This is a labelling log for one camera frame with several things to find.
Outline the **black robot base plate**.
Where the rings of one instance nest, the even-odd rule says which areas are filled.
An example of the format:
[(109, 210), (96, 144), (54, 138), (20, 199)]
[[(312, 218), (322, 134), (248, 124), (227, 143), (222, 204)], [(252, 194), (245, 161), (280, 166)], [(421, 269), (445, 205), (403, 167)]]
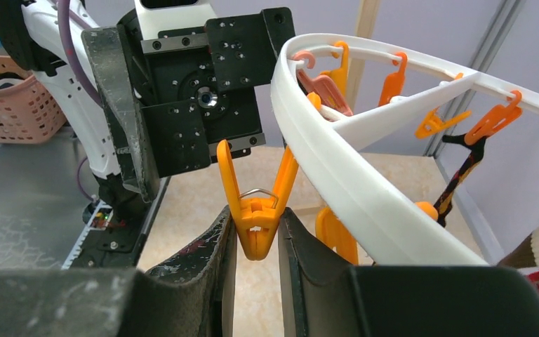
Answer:
[(141, 219), (115, 221), (112, 208), (100, 202), (61, 268), (68, 270), (72, 267), (135, 267), (140, 260), (169, 183), (169, 178), (161, 180), (157, 198)]

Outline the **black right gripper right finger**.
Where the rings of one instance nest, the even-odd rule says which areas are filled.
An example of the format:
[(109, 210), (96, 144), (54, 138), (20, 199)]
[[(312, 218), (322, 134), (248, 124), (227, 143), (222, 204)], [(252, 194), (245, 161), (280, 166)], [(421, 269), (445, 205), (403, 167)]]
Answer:
[(286, 336), (539, 336), (539, 293), (515, 270), (353, 265), (290, 209), (277, 242)]

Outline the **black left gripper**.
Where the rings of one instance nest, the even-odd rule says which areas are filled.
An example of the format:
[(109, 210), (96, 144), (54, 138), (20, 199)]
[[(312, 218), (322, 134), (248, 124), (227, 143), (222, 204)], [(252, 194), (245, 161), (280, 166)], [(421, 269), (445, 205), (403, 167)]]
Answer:
[(271, 81), (295, 34), (289, 8), (211, 18), (155, 39), (142, 37), (135, 11), (119, 26), (88, 29), (81, 38), (127, 190), (150, 203), (159, 176), (215, 163), (220, 141), (235, 158), (266, 143), (255, 88)]

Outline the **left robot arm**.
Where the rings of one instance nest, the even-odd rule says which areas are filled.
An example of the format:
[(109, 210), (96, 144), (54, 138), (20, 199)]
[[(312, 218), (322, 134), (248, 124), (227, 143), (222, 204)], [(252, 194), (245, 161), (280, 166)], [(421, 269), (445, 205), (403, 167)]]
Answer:
[(209, 1), (136, 1), (103, 27), (82, 1), (0, 1), (2, 46), (53, 96), (124, 220), (162, 178), (215, 163), (220, 141), (239, 157), (264, 143), (255, 88), (294, 34), (287, 7), (220, 17)]

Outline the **white round clip hanger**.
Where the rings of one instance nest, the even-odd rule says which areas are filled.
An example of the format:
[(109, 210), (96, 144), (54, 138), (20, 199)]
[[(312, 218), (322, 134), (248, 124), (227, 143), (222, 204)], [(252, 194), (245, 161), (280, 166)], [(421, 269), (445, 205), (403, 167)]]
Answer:
[[(296, 76), (297, 54), (324, 57), (342, 41), (354, 59), (400, 60), (439, 79), (413, 95), (347, 117), (316, 108)], [(486, 260), (473, 235), (444, 229), (417, 205), (418, 188), (429, 196), (444, 177), (434, 160), (367, 153), (365, 148), (470, 91), (502, 99), (508, 107), (539, 114), (539, 93), (442, 58), (381, 41), (341, 34), (303, 34), (281, 48), (271, 80), (272, 110), (300, 168), (363, 249), (363, 262), (378, 265), (477, 265)]]

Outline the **orange clothespin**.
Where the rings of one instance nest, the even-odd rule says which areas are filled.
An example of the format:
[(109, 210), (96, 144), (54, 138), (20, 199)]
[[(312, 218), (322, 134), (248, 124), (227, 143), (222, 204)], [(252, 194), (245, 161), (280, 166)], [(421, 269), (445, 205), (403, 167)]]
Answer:
[(244, 254), (249, 260), (263, 260), (271, 249), (299, 165), (291, 149), (286, 147), (273, 189), (241, 192), (227, 140), (219, 142), (216, 154), (227, 204)]

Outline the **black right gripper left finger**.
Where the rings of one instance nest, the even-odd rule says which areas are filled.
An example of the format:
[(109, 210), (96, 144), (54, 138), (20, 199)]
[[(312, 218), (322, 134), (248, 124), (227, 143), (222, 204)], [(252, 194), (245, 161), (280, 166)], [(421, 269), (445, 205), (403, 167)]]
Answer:
[(236, 262), (236, 230), (223, 209), (146, 272), (0, 270), (0, 336), (231, 336)]

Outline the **black orange sock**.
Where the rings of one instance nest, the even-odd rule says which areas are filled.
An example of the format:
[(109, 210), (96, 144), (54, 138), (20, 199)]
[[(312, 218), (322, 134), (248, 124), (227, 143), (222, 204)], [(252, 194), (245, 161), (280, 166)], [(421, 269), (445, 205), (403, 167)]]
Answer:
[(434, 203), (434, 208), (437, 211), (437, 222), (442, 227), (446, 227), (446, 217), (453, 208), (453, 195), (457, 187), (468, 177), (473, 169), (483, 160), (485, 154), (485, 144), (487, 136), (484, 136), (474, 144), (467, 144), (465, 142), (465, 134), (463, 135), (444, 135), (442, 137), (443, 143), (461, 145), (470, 151), (466, 160), (461, 167), (455, 172), (453, 177), (449, 180), (448, 185), (441, 193), (439, 198)]

